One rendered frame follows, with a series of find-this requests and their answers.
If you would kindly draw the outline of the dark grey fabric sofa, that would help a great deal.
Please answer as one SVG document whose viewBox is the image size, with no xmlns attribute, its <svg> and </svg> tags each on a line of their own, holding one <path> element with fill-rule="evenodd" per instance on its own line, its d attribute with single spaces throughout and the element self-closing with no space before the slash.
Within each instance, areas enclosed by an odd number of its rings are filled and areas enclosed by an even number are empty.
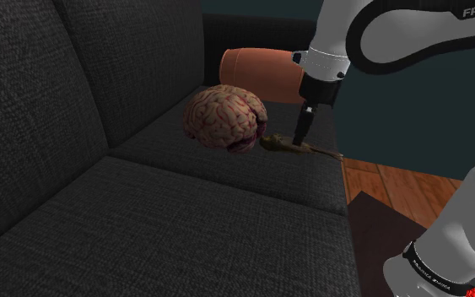
<svg viewBox="0 0 475 297">
<path fill-rule="evenodd" d="M 340 163 L 185 136 L 232 47 L 309 20 L 0 0 L 0 297 L 361 297 Z"/>
</svg>

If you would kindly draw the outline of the pink brain model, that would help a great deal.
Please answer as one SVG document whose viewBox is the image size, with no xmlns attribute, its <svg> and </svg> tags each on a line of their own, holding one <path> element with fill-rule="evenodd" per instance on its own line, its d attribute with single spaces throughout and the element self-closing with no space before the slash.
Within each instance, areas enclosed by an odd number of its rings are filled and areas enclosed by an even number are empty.
<svg viewBox="0 0 475 297">
<path fill-rule="evenodd" d="M 267 109 L 252 92 L 218 84 L 195 94 L 183 112 L 183 130 L 211 149 L 249 152 L 267 128 Z"/>
</svg>

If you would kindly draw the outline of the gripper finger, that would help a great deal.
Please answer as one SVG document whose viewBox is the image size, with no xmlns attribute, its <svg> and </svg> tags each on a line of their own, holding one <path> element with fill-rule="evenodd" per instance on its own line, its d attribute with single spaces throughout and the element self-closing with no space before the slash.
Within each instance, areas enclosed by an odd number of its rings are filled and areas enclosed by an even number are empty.
<svg viewBox="0 0 475 297">
<path fill-rule="evenodd" d="M 297 125 L 294 131 L 293 145 L 301 146 L 306 137 L 312 122 L 315 118 L 317 105 L 309 104 L 307 101 L 301 106 L 300 113 L 297 120 Z"/>
</svg>

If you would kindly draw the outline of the orange cylinder pillow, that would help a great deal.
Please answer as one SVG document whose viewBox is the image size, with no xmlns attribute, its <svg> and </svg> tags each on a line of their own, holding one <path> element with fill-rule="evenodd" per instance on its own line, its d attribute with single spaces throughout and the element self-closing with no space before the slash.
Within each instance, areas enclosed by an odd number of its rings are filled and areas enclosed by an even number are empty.
<svg viewBox="0 0 475 297">
<path fill-rule="evenodd" d="M 292 52 L 267 48 L 237 48 L 224 52 L 219 81 L 251 91 L 262 101 L 302 104 L 299 94 L 304 70 Z"/>
</svg>

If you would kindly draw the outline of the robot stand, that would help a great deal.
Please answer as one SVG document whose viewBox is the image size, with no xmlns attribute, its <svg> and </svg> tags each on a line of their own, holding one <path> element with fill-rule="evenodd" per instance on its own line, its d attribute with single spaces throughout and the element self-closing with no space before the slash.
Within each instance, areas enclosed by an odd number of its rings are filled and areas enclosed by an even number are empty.
<svg viewBox="0 0 475 297">
<path fill-rule="evenodd" d="M 365 192 L 348 205 L 361 297 L 392 297 L 385 260 L 403 251 L 425 228 Z"/>
</svg>

